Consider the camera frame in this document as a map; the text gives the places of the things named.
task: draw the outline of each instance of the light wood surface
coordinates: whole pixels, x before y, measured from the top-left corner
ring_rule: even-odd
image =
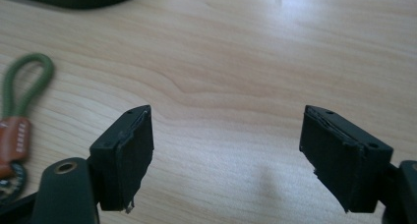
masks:
[[[41,52],[30,172],[150,104],[154,157],[136,208],[101,223],[381,223],[345,214],[299,152],[306,104],[417,159],[417,0],[129,0],[71,11],[0,0],[0,77]],[[28,83],[36,71],[22,76]],[[27,84],[20,84],[19,89]]]

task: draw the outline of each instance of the wood grain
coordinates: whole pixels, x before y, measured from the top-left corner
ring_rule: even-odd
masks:
[[[0,0],[0,10],[0,77],[29,52],[57,67],[31,109],[25,195],[48,165],[88,157],[121,113],[153,109],[136,208],[101,212],[101,223],[381,223],[381,204],[345,214],[298,151],[306,104],[393,146],[393,164],[416,159],[417,0],[129,0],[92,11]]]

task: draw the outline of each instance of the green cord loop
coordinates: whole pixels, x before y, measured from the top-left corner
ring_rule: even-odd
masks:
[[[32,87],[22,96],[18,104],[15,104],[13,83],[18,71],[30,62],[40,62],[43,72]],[[7,71],[3,82],[3,118],[12,116],[27,117],[28,106],[31,100],[40,94],[52,79],[54,65],[46,55],[33,53],[18,59]]]

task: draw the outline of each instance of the lanyard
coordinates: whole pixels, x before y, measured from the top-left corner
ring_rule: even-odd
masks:
[[[43,71],[33,85],[15,100],[15,78],[26,64],[40,63]],[[0,206],[13,201],[22,191],[27,175],[21,162],[28,157],[30,122],[27,118],[30,102],[52,79],[54,66],[49,57],[33,53],[14,62],[3,81],[3,115],[0,121]]]

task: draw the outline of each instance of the keychain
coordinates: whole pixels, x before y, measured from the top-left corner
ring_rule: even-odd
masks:
[[[15,101],[13,84],[18,71],[26,64],[39,62],[43,68],[35,83]],[[0,120],[0,206],[16,199],[27,181],[22,162],[28,157],[30,145],[30,122],[28,106],[52,79],[54,66],[43,54],[29,54],[13,63],[3,82],[3,114]]]

